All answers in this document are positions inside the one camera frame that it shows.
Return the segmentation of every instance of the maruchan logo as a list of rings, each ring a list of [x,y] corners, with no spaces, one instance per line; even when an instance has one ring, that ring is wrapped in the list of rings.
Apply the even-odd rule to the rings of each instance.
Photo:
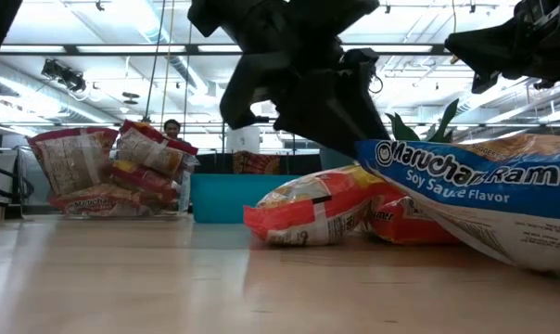
[[[456,186],[485,184],[560,186],[560,166],[533,165],[528,168],[500,166],[494,170],[477,171],[457,161],[453,154],[445,156],[406,142],[380,141],[375,147],[376,162],[389,167],[394,162],[427,172]]]

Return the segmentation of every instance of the light wood floor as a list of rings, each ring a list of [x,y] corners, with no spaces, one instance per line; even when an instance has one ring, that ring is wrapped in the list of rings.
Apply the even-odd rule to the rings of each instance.
[[[240,225],[0,227],[0,334],[560,333],[560,280],[466,248],[271,250]]]

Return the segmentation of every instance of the green plant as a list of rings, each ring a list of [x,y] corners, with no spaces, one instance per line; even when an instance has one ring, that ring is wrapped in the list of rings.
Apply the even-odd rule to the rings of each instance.
[[[459,98],[454,100],[443,113],[442,118],[440,119],[439,128],[435,124],[433,124],[428,132],[426,133],[427,142],[431,143],[451,143],[453,141],[453,130],[450,130],[447,134],[447,126],[455,117],[457,113],[457,104],[459,103]],[[389,119],[391,120],[391,130],[393,131],[393,136],[396,140],[410,140],[410,141],[420,141],[420,137],[416,134],[416,132],[404,124],[403,120],[401,119],[400,115],[393,114],[386,114]]]

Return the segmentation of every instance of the teal box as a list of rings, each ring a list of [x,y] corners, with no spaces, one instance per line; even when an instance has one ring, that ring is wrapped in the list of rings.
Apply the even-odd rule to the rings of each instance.
[[[201,224],[243,224],[243,206],[254,207],[267,193],[295,175],[191,175],[194,220]]]

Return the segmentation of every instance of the red packaging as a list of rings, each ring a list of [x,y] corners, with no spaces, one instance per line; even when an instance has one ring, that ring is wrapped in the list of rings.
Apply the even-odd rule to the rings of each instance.
[[[302,176],[245,207],[245,225],[269,244],[335,244],[368,218],[382,184],[360,166]]]
[[[135,162],[113,161],[108,172],[119,186],[152,192],[163,203],[169,203],[178,197],[171,180]]]
[[[170,179],[183,170],[185,157],[197,154],[197,148],[161,134],[148,123],[125,121],[120,131],[119,160],[139,163]]]
[[[27,138],[56,195],[69,194],[102,182],[100,168],[118,132],[108,128],[51,131]]]
[[[414,201],[385,183],[375,197],[368,223],[362,230],[401,245],[458,244],[460,241],[414,206]]]
[[[149,214],[149,207],[154,207],[154,201],[150,195],[103,184],[53,198],[50,204],[64,214],[134,217]]]

